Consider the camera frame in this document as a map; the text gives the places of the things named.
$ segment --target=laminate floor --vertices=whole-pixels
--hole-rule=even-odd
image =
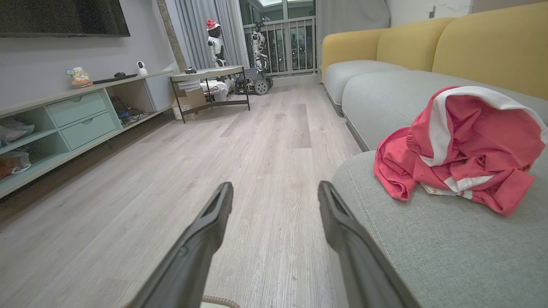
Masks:
[[[231,181],[204,294],[334,307],[317,185],[360,150],[321,85],[250,100],[186,124],[158,116],[0,200],[0,306],[121,307]]]

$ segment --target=table leg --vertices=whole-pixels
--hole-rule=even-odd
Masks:
[[[211,99],[211,91],[209,90],[209,83],[207,82],[207,78],[205,79],[205,84],[207,85],[207,95],[209,97],[209,103],[212,104],[213,100]]]
[[[244,86],[244,91],[246,91],[246,101],[247,101],[247,110],[251,111],[251,107],[249,107],[249,95],[247,93],[247,79],[246,79],[246,68],[243,69],[243,80],[246,83]]]
[[[175,86],[173,85],[174,82],[171,81],[171,83],[172,83],[173,93],[175,94],[175,99],[177,100],[177,105],[179,106],[179,112],[181,113],[182,122],[186,123],[185,122],[185,116],[182,115],[181,104],[179,103],[179,97],[177,96],[177,91],[175,90]]]

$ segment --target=security camera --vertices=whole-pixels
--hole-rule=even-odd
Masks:
[[[149,72],[147,72],[145,68],[145,63],[143,61],[137,62],[137,66],[139,67],[139,75],[146,75]]]

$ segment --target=drawer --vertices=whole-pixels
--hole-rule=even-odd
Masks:
[[[110,113],[105,112],[61,130],[72,150],[116,129]]]
[[[93,92],[48,105],[58,127],[106,110],[101,92]]]

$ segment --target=gray sofa cushion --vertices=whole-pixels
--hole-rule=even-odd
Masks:
[[[354,60],[331,64],[326,69],[324,85],[333,103],[341,105],[343,90],[350,78],[365,73],[402,71],[403,66],[374,60]]]
[[[548,123],[548,101],[453,76],[425,71],[394,71],[360,75],[345,87],[342,110],[370,150],[402,127],[410,126],[432,95],[453,85],[477,85],[507,95],[533,109]]]
[[[375,151],[346,161],[332,183],[423,308],[546,307],[548,150],[508,218],[417,186],[392,199],[373,174]]]

